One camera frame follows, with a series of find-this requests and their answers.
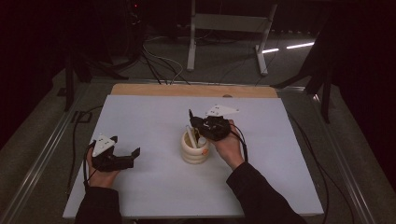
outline black sleeve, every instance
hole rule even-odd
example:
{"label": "black sleeve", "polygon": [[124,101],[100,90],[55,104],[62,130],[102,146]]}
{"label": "black sleeve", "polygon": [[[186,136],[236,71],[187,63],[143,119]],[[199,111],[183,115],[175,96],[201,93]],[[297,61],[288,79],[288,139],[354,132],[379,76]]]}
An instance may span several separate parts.
{"label": "black sleeve", "polygon": [[247,223],[306,223],[264,176],[247,162],[233,171],[227,184],[241,203]]}
{"label": "black sleeve", "polygon": [[90,187],[79,206],[76,224],[121,223],[119,193],[114,189]]}

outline white tabletop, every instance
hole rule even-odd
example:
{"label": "white tabletop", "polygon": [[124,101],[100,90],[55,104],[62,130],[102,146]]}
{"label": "white tabletop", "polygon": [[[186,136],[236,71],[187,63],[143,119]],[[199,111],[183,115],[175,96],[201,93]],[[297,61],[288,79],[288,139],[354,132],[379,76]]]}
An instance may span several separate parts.
{"label": "white tabletop", "polygon": [[[109,95],[92,139],[117,135],[115,154],[141,147],[134,168],[122,171],[114,189],[123,217],[241,217],[239,202],[225,183],[231,169],[214,148],[203,164],[180,157],[180,139],[194,116],[213,105],[238,108],[233,119],[247,142],[249,162],[301,215],[323,213],[281,99]],[[64,210],[75,217],[84,197],[82,171]]]}

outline white cup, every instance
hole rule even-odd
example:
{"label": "white cup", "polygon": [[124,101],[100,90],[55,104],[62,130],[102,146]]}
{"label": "white cup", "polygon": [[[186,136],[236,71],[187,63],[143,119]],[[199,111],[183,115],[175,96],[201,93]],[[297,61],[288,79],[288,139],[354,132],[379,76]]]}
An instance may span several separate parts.
{"label": "white cup", "polygon": [[187,131],[181,136],[181,158],[190,164],[203,163],[209,155],[209,141],[202,147],[193,148]]}

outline gray floor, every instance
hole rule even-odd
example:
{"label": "gray floor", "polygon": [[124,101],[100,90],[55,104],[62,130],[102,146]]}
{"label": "gray floor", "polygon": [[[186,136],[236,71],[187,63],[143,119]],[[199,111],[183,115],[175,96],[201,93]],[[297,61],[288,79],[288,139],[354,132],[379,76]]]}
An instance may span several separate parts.
{"label": "gray floor", "polygon": [[[150,37],[146,49],[157,56],[171,59],[183,67],[181,75],[191,84],[202,85],[270,85],[296,75],[310,48],[286,49],[286,46],[312,42],[309,35],[270,35],[266,48],[279,48],[277,53],[265,55],[269,64],[267,77],[259,75],[253,46],[256,38],[232,44],[197,47],[195,71],[187,72],[189,39],[181,37]],[[177,71],[176,63],[168,61]],[[154,64],[169,83],[174,73]],[[118,81],[94,72],[91,84],[77,83],[77,99],[69,113],[64,113],[64,98],[56,96],[64,86],[64,72],[54,78],[54,88],[35,111],[15,132],[0,151],[0,214],[4,223],[72,223],[62,218],[67,202],[67,177],[71,167],[71,117],[75,111],[86,111],[102,105]],[[157,83],[144,60],[120,73],[131,83]],[[177,84],[186,84],[179,77]],[[396,196],[381,172],[359,126],[332,87],[331,124],[326,125],[318,115],[318,102],[302,92],[307,79],[293,84],[293,88],[279,91],[285,107],[297,119],[311,141],[320,164],[346,195],[353,207],[355,223],[396,223]],[[100,109],[94,110],[92,121],[77,128],[77,163],[74,178],[81,163],[84,147],[89,143]],[[296,124],[292,122],[308,169],[316,184],[323,207],[327,194],[319,169],[309,152]],[[329,188],[329,213],[326,223],[352,223],[347,203],[337,187],[326,177]],[[324,216],[306,217],[308,223],[322,223]]]}

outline human hand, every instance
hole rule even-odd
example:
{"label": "human hand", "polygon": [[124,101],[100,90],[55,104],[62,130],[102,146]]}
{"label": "human hand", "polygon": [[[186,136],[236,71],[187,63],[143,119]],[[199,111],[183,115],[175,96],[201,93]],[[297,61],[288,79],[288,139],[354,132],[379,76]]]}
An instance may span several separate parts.
{"label": "human hand", "polygon": [[92,167],[92,153],[93,147],[88,150],[87,163],[90,171],[90,187],[100,187],[111,189],[116,176],[120,171],[100,172]]}
{"label": "human hand", "polygon": [[[235,126],[233,126],[233,120],[228,120],[231,125],[231,131],[238,134]],[[225,162],[231,167],[232,170],[236,169],[240,164],[244,162],[241,154],[241,145],[239,139],[229,133],[227,137],[214,142],[209,140],[215,147],[220,156],[225,160]]]}

